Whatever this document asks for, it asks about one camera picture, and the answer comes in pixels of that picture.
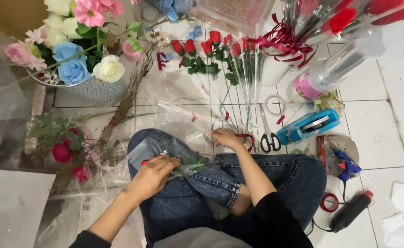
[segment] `pink label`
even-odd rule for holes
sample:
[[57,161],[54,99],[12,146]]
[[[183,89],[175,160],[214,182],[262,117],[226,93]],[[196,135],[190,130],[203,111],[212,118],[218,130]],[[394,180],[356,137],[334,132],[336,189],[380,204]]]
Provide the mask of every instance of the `pink label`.
[[308,100],[316,99],[317,97],[323,95],[323,93],[316,91],[308,81],[308,77],[306,76],[308,70],[302,72],[296,79],[294,80],[294,87],[296,91],[301,95],[303,98]]

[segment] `black sleeve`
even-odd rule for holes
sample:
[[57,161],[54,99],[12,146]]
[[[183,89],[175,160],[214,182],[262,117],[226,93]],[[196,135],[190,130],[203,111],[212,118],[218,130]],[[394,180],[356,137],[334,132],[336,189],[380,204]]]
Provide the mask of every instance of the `black sleeve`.
[[257,228],[264,246],[313,248],[298,221],[277,192],[267,194],[254,209]]
[[111,243],[89,231],[82,231],[69,248],[110,248]]

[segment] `patterned vase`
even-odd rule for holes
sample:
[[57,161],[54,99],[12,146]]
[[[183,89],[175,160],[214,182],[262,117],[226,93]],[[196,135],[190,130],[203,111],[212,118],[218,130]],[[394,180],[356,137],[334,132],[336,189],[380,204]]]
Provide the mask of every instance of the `patterned vase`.
[[83,83],[72,87],[59,88],[58,90],[73,93],[88,103],[102,108],[119,103],[126,88],[127,84],[122,78],[117,82],[105,82],[92,76]]

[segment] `blue tape dispenser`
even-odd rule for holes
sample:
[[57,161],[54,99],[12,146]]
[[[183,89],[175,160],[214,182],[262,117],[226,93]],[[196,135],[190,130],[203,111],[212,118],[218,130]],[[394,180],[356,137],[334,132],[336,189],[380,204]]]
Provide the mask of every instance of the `blue tape dispenser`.
[[333,109],[309,113],[288,124],[277,132],[284,146],[327,131],[340,124],[340,117]]

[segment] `person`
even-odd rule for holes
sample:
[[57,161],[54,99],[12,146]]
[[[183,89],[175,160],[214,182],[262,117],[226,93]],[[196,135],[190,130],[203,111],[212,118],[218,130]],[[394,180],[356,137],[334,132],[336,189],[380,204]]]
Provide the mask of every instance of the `person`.
[[[167,179],[180,166],[179,158],[202,156],[157,129],[134,134],[128,153],[147,141],[155,157],[139,170],[129,162],[132,182],[70,247],[109,248],[138,206],[147,247],[312,247],[304,229],[325,191],[323,164],[307,155],[250,155],[231,129],[209,134],[214,144],[235,154],[216,155],[216,167],[172,180]],[[177,151],[179,158],[160,155],[164,150]],[[232,214],[217,220],[204,198]]]

